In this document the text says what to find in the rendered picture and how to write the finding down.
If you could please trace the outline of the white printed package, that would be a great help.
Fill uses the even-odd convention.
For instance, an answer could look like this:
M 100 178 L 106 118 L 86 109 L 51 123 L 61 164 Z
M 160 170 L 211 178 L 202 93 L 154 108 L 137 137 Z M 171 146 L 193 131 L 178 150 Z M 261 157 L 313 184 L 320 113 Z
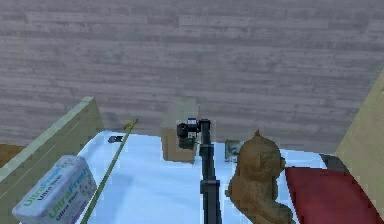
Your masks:
M 12 209 L 22 224 L 76 224 L 97 185 L 86 160 L 64 155 Z

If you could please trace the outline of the dark grey pillow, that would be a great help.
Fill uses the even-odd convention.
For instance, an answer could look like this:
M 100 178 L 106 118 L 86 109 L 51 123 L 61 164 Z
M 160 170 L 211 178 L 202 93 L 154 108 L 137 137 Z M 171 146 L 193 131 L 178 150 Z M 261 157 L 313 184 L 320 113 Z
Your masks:
M 345 164 L 338 157 L 328 154 L 321 154 L 320 157 L 329 170 L 340 171 L 345 173 L 349 172 Z

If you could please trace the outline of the grey square object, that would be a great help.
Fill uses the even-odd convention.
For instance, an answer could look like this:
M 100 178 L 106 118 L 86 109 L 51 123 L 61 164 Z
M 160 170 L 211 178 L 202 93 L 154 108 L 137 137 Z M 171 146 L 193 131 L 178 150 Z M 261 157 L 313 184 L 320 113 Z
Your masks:
M 243 144 L 244 142 L 240 140 L 226 140 L 225 141 L 225 161 L 236 163 L 237 156 Z

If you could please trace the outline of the pale wooden bed white sheet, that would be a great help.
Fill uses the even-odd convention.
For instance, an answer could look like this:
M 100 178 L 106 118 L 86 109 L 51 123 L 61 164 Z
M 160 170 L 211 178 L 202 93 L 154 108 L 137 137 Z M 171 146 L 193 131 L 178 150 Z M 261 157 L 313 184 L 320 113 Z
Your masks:
M 130 133 L 117 163 L 98 199 L 88 224 L 204 224 L 203 196 L 200 194 L 202 159 L 196 152 L 194 163 L 165 161 L 161 135 Z M 285 169 L 309 167 L 328 169 L 317 152 L 300 152 L 281 145 L 265 129 L 254 129 L 278 146 Z M 60 118 L 13 159 L 0 168 L 0 224 L 22 224 L 12 209 L 64 155 L 83 157 L 97 187 L 105 175 L 120 142 L 108 143 L 113 132 L 104 128 L 93 97 L 81 102 Z M 252 224 L 226 196 L 236 163 L 225 161 L 225 147 L 214 145 L 214 167 L 220 181 L 222 224 Z M 288 206 L 300 224 L 289 193 L 285 169 L 277 179 L 277 201 Z M 361 186 L 384 220 L 384 208 Z

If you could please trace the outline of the brown teddy bear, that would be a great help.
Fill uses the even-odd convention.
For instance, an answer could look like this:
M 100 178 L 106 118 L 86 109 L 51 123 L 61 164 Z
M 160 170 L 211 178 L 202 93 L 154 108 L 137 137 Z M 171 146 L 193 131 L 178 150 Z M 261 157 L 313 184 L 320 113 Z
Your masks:
M 296 224 L 292 210 L 277 201 L 284 169 L 276 143 L 256 131 L 240 148 L 225 194 L 252 224 Z

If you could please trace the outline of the brown cardboard box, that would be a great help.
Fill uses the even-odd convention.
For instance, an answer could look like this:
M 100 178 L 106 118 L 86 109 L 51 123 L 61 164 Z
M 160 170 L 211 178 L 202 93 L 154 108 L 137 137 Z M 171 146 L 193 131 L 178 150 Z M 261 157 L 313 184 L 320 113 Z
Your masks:
M 163 159 L 171 162 L 194 163 L 196 150 L 179 147 L 177 125 L 188 118 L 199 116 L 200 106 L 195 100 L 176 101 L 168 107 L 160 126 Z

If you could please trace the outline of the olive green thin stick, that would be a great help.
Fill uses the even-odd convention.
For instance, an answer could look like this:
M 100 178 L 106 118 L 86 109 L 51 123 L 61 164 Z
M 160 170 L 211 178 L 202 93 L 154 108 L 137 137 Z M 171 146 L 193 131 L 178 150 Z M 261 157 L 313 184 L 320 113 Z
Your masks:
M 94 196 L 92 197 L 91 201 L 89 202 L 89 206 L 86 209 L 86 212 L 85 212 L 83 218 L 81 219 L 80 224 L 88 224 L 88 220 L 89 220 L 90 216 L 92 215 L 94 208 L 96 207 L 98 199 L 101 196 L 103 189 L 105 188 L 105 185 L 106 185 L 106 183 L 109 179 L 109 176 L 111 175 L 111 173 L 112 173 L 112 171 L 113 171 L 113 169 L 117 163 L 117 160 L 118 160 L 118 158 L 119 158 L 119 156 L 120 156 L 120 154 L 124 148 L 124 145 L 125 145 L 128 137 L 129 137 L 130 133 L 132 132 L 132 129 L 134 128 L 134 126 L 137 123 L 138 123 L 138 120 L 135 119 L 135 120 L 129 121 L 128 123 L 126 123 L 123 126 L 123 130 L 125 131 L 125 134 L 122 138 L 122 142 L 119 145 L 114 157 L 112 158 L 112 161 L 109 164 L 108 169 L 107 169 L 105 175 L 103 176 L 99 186 L 97 187 Z

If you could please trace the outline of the red pillow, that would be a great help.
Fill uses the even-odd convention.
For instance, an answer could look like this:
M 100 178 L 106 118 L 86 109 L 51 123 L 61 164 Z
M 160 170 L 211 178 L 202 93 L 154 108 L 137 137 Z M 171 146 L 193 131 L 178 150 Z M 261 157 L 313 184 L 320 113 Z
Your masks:
M 346 172 L 290 167 L 285 175 L 300 224 L 384 224 L 361 186 Z

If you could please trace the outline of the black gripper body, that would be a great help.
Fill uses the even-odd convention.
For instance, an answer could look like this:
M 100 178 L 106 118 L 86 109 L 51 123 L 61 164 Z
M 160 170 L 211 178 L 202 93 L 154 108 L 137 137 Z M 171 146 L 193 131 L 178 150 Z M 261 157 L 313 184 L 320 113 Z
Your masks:
M 177 125 L 179 147 L 193 150 L 199 130 L 196 124 L 181 123 Z

